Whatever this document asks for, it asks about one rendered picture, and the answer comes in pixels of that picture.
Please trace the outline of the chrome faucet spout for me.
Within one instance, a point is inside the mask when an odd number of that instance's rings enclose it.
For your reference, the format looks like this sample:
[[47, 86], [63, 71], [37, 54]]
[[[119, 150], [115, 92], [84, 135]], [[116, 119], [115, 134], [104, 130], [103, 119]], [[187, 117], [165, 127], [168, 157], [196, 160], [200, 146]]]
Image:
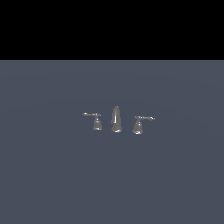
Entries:
[[118, 106], [115, 106], [112, 113], [112, 131], [115, 133], [120, 133], [123, 128], [121, 126], [121, 117], [120, 117], [120, 109]]

